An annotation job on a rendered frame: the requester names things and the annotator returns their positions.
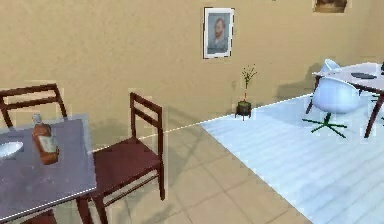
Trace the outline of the small potted house plant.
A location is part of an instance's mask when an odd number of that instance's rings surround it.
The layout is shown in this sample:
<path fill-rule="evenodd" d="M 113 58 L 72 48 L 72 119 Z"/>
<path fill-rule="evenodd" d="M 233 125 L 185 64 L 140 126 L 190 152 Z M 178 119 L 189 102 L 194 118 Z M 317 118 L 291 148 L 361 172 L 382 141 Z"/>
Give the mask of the small potted house plant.
<path fill-rule="evenodd" d="M 255 65 L 247 65 L 241 72 L 244 81 L 245 92 L 243 99 L 237 103 L 235 116 L 241 116 L 242 120 L 245 120 L 246 117 L 251 117 L 252 104 L 247 101 L 247 91 L 252 78 L 256 74 L 257 71 Z"/>

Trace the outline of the dark red wooden chair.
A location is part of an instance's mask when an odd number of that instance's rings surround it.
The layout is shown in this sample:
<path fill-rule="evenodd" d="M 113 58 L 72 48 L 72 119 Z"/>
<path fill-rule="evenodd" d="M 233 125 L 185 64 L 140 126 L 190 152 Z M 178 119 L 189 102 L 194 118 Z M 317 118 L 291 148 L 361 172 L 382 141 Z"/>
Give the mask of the dark red wooden chair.
<path fill-rule="evenodd" d="M 107 206 L 154 179 L 158 180 L 160 199 L 165 199 L 163 110 L 159 105 L 134 92 L 130 93 L 130 109 L 132 136 L 93 154 L 97 188 L 90 194 L 90 198 L 95 204 L 101 224 L 108 224 Z M 153 152 L 137 137 L 136 117 L 142 118 L 157 129 L 157 152 Z M 156 174 L 110 201 L 104 202 L 106 196 L 139 180 L 152 171 L 155 171 Z"/>
<path fill-rule="evenodd" d="M 23 99 L 17 102 L 9 103 L 6 101 L 9 97 L 21 96 L 23 96 Z M 63 98 L 56 83 L 0 90 L 0 113 L 8 128 L 14 127 L 9 114 L 11 110 L 51 103 L 56 103 L 59 106 L 64 119 L 68 117 Z"/>

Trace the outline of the white framed portrait picture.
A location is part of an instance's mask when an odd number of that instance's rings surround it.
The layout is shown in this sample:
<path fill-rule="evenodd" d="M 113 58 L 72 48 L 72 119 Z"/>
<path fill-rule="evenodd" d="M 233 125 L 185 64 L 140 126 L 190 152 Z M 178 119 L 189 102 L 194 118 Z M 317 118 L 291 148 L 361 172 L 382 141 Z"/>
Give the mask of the white framed portrait picture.
<path fill-rule="evenodd" d="M 231 55 L 233 25 L 233 8 L 204 8 L 204 59 L 229 57 Z"/>

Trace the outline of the white shell swivel chair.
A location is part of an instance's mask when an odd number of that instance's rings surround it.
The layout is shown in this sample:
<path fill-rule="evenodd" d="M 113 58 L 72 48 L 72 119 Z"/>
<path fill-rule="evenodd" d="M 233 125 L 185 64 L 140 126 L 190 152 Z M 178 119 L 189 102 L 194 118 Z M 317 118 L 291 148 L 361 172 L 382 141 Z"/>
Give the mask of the white shell swivel chair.
<path fill-rule="evenodd" d="M 360 104 L 359 91 L 351 84 L 332 77 L 322 77 L 312 95 L 311 103 L 317 109 L 326 113 L 322 121 L 303 119 L 305 122 L 318 124 L 318 127 L 311 130 L 312 133 L 329 128 L 340 137 L 345 138 L 336 127 L 346 128 L 346 125 L 330 122 L 333 114 L 348 114 L 354 112 Z"/>
<path fill-rule="evenodd" d="M 325 59 L 324 64 L 321 68 L 321 72 L 327 72 L 327 71 L 331 71 L 339 68 L 340 68 L 340 65 L 337 64 L 335 61 L 331 59 Z"/>

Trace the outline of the brown sauce bottle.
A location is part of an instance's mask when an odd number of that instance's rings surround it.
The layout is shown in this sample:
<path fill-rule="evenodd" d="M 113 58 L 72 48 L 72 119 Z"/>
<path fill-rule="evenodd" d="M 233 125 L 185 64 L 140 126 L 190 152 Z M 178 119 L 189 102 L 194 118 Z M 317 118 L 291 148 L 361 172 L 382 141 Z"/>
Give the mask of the brown sauce bottle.
<path fill-rule="evenodd" d="M 51 127 L 42 121 L 40 114 L 32 116 L 34 128 L 32 138 L 43 165 L 51 165 L 58 161 L 60 149 L 52 135 Z"/>

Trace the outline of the grey top dining table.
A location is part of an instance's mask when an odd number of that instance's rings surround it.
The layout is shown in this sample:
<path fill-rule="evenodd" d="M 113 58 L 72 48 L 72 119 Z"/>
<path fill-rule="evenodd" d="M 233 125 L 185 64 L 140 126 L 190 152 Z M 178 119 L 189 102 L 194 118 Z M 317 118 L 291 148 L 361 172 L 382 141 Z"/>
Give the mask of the grey top dining table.
<path fill-rule="evenodd" d="M 50 208 L 96 189 L 88 116 L 49 122 L 60 149 L 58 161 L 44 165 L 32 140 L 32 125 L 0 129 L 0 145 L 19 141 L 13 159 L 0 159 L 0 223 Z"/>

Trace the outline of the white top wooden table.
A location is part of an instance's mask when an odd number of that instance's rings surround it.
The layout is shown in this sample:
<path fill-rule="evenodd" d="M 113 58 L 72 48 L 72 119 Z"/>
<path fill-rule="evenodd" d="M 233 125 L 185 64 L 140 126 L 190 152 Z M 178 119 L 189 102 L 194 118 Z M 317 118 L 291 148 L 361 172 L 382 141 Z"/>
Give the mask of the white top wooden table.
<path fill-rule="evenodd" d="M 377 78 L 370 80 L 357 79 L 351 76 L 351 73 L 353 72 L 372 74 L 376 75 Z M 317 88 L 319 81 L 322 77 L 332 77 L 351 84 L 359 90 L 359 93 L 366 91 L 378 95 L 378 99 L 376 101 L 375 106 L 373 107 L 365 130 L 364 137 L 368 138 L 370 136 L 373 124 L 379 114 L 379 111 L 384 105 L 384 68 L 382 67 L 382 65 L 378 63 L 366 62 L 356 65 L 340 67 L 339 69 L 327 72 L 321 72 L 320 70 L 319 72 L 313 72 L 313 75 L 315 76 L 315 88 Z"/>

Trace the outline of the brown framed picture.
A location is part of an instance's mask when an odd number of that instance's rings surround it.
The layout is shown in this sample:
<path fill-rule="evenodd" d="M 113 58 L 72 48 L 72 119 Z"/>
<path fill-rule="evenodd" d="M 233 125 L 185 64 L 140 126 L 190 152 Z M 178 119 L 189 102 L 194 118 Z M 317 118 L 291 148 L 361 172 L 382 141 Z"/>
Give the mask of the brown framed picture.
<path fill-rule="evenodd" d="M 318 13 L 343 13 L 347 6 L 347 0 L 316 0 L 314 12 Z"/>

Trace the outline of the flat black object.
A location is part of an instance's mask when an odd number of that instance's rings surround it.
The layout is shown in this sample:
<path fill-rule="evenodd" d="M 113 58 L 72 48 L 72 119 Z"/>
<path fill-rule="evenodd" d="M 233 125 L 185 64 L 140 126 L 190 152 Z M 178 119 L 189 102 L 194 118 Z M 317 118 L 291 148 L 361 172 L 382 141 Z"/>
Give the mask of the flat black object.
<path fill-rule="evenodd" d="M 353 72 L 353 73 L 351 73 L 351 76 L 354 78 L 363 79 L 363 80 L 370 80 L 370 79 L 376 79 L 377 78 L 376 75 L 366 74 L 366 73 L 362 73 L 362 72 Z"/>

